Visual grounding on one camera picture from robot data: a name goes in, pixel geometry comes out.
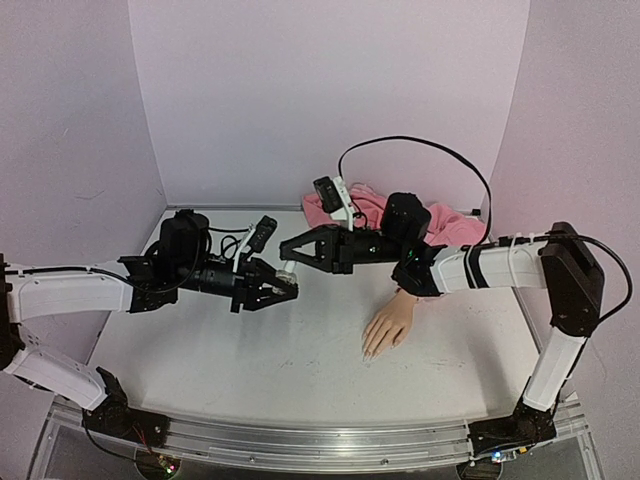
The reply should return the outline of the clear nail polish bottle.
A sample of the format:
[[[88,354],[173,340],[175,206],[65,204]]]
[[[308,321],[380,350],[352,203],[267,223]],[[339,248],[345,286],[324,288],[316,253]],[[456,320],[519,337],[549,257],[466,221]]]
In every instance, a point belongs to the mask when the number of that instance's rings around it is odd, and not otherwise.
[[[298,277],[294,271],[280,269],[275,273],[274,287],[283,289],[298,285]]]

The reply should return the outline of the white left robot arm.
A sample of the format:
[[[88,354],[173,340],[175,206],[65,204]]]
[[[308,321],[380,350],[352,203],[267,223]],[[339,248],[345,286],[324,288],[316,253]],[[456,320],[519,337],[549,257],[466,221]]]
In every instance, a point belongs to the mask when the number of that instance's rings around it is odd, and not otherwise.
[[[1,264],[1,370],[94,412],[116,437],[131,433],[133,411],[108,370],[89,367],[90,347],[112,313],[149,313],[181,291],[230,301],[234,313],[258,311],[298,296],[296,264],[259,258],[277,228],[265,216],[240,230],[231,253],[212,251],[206,216],[181,210],[139,255],[87,266]]]

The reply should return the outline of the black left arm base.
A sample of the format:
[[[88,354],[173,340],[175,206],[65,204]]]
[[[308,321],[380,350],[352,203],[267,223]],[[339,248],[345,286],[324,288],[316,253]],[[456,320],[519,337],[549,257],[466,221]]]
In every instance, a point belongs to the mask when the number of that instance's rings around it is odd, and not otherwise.
[[[169,417],[130,407],[119,380],[102,367],[97,368],[97,373],[105,385],[106,398],[95,409],[83,412],[82,426],[90,432],[139,442],[150,448],[163,447]]]

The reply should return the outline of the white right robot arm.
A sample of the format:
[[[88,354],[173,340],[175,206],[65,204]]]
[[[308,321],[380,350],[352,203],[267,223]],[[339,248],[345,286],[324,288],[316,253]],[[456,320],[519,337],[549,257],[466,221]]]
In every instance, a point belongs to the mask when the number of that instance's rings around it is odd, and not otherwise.
[[[521,401],[546,412],[570,379],[588,338],[606,319],[601,311],[604,272],[591,253],[596,242],[559,222],[543,234],[493,242],[436,243],[427,237],[431,213],[409,193],[388,199],[375,230],[318,225],[280,244],[285,261],[348,275],[358,265],[391,263],[399,291],[364,332],[364,354],[374,358],[401,343],[411,327],[413,302],[471,290],[509,288],[527,316],[544,311],[549,327],[532,322],[540,355]],[[543,309],[541,301],[548,301]]]

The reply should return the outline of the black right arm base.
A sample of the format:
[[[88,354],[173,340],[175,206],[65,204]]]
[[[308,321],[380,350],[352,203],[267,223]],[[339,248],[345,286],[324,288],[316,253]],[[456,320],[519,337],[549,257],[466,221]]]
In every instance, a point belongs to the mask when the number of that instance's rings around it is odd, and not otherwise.
[[[554,416],[558,403],[556,396],[551,407],[542,411],[526,405],[520,398],[508,416],[473,421],[467,435],[472,457],[480,459],[497,452],[529,449],[553,440],[557,435]]]

